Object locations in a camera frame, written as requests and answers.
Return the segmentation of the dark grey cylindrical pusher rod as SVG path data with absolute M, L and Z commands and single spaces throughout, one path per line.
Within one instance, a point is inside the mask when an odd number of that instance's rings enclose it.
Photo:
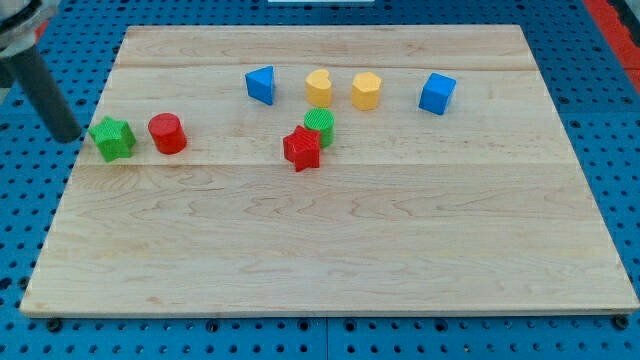
M 6 48 L 3 66 L 19 83 L 55 141 L 69 143 L 81 135 L 80 124 L 35 45 L 18 51 Z

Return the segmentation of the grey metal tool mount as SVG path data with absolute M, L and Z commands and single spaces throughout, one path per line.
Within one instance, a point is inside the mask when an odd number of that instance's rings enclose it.
M 1 57 L 31 48 L 36 30 L 58 13 L 60 0 L 1 0 Z

